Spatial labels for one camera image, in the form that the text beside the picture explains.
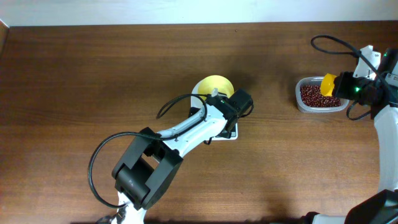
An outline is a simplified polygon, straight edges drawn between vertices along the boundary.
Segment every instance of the plastic tray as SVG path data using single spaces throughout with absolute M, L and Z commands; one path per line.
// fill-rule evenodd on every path
M 329 107 L 329 108 L 316 108 L 310 107 L 303 103 L 301 99 L 300 87 L 304 85 L 321 85 L 323 77 L 308 77 L 300 80 L 296 85 L 296 99 L 297 99 L 297 107 L 303 113 L 330 113 L 341 111 L 347 107 L 349 100 L 340 99 L 341 106 Z

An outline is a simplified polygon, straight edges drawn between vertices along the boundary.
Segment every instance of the wood grain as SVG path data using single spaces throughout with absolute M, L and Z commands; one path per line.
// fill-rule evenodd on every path
M 8 33 L 8 26 L 0 20 L 0 57 L 4 44 L 6 43 Z
M 11 27 L 0 60 L 1 223 L 84 223 L 114 213 L 88 187 L 94 148 L 116 132 L 184 120 L 187 101 L 154 118 L 212 74 L 250 92 L 255 110 L 239 120 L 238 140 L 190 152 L 147 218 L 347 214 L 377 191 L 377 135 L 369 118 L 297 109 L 301 78 L 355 68 L 353 58 L 313 50 L 316 34 L 398 47 L 398 22 Z M 95 164 L 98 191 L 113 203 L 111 170 L 130 141 L 111 142 Z

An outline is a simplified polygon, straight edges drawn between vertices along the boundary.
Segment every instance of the kidney beans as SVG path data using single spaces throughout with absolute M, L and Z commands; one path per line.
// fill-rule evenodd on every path
M 320 86 L 307 85 L 300 87 L 303 103 L 311 107 L 336 107 L 341 106 L 339 98 L 322 96 Z

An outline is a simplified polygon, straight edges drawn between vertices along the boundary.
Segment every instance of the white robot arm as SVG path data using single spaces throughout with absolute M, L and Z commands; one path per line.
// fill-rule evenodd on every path
M 146 210 L 163 196 L 183 157 L 199 144 L 209 144 L 213 137 L 231 136 L 228 133 L 236 127 L 238 119 L 247 116 L 245 112 L 249 108 L 251 112 L 253 107 L 251 96 L 244 90 L 239 89 L 228 98 L 214 89 L 211 95 L 206 96 L 205 104 L 198 112 L 182 123 L 157 134 L 149 128 L 138 133 L 112 171 L 119 207 L 111 223 L 143 224 Z M 143 154 L 153 157 L 159 165 L 155 169 L 151 167 L 141 157 Z M 98 196 L 95 188 L 91 190 Z
M 334 40 L 352 52 L 329 52 L 314 44 L 317 38 Z M 336 37 L 318 35 L 311 44 L 317 50 L 329 54 L 351 54 L 359 57 L 354 72 L 342 72 L 329 76 L 321 84 L 321 92 L 338 98 L 354 100 L 347 110 L 347 117 L 358 120 L 371 115 L 379 137 L 380 181 L 378 193 L 352 208 L 346 217 L 313 215 L 309 224 L 329 223 L 396 223 L 398 221 L 398 49 L 387 49 L 382 59 L 372 46 L 356 50 L 349 43 Z M 357 118 L 349 112 L 355 104 L 369 105 L 370 111 Z

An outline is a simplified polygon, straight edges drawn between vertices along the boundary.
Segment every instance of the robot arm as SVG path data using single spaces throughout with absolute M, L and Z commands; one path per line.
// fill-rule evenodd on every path
M 112 224 L 143 223 L 146 210 L 168 189 L 183 157 L 204 141 L 220 133 L 225 136 L 225 132 L 235 127 L 252 104 L 251 96 L 244 90 L 236 91 L 230 98 L 214 91 L 193 116 L 175 127 L 158 132 L 162 138 L 178 137 L 160 141 L 137 136 L 112 171 L 119 205 L 127 204 L 118 209 Z M 203 119 L 205 107 L 207 114 Z M 140 133 L 156 135 L 149 128 Z M 142 158 L 143 154 L 153 157 L 159 165 L 155 169 L 151 167 Z
M 386 106 L 374 118 L 379 137 L 379 192 L 398 189 L 398 108 Z

